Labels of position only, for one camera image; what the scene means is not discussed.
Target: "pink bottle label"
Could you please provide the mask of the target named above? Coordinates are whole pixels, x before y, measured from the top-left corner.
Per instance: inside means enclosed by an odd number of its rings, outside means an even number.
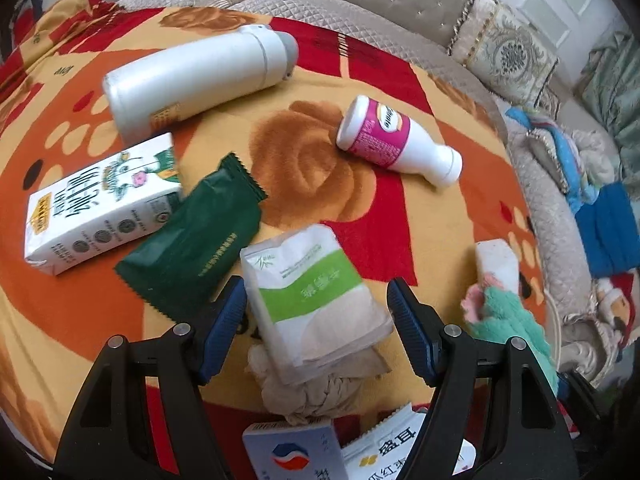
[[[409,117],[369,99],[364,121],[349,152],[388,168],[404,150],[409,127]]]

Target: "white paper box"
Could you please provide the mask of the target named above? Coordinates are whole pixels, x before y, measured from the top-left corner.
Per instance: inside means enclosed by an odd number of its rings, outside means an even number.
[[[330,420],[252,424],[242,442],[259,480],[348,480]]]
[[[181,199],[171,134],[147,140],[33,193],[24,259],[59,274],[157,231]]]

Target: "gray bottle cap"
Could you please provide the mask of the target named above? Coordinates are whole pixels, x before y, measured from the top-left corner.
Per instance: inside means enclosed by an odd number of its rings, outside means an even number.
[[[298,42],[296,38],[290,35],[288,32],[280,32],[276,31],[276,34],[280,38],[282,45],[284,46],[284,50],[287,53],[287,77],[291,76],[293,72],[293,67],[295,67],[298,62]]]

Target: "metal screw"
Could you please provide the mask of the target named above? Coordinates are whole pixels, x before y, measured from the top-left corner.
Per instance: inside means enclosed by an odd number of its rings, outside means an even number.
[[[458,325],[447,325],[444,327],[444,333],[451,337],[458,337],[462,334],[462,329]]]
[[[107,341],[107,345],[109,345],[110,348],[117,348],[122,343],[124,343],[124,338],[121,335],[113,335]]]
[[[521,337],[514,337],[511,339],[511,345],[517,350],[524,350],[527,347],[527,342]]]
[[[187,335],[191,330],[191,325],[189,323],[178,323],[174,326],[174,334],[175,335]]]

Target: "green snack packet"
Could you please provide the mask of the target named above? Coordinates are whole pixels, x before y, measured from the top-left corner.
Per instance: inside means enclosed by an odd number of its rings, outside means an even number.
[[[260,227],[266,193],[229,153],[167,223],[116,264],[145,301],[176,322],[194,316]]]

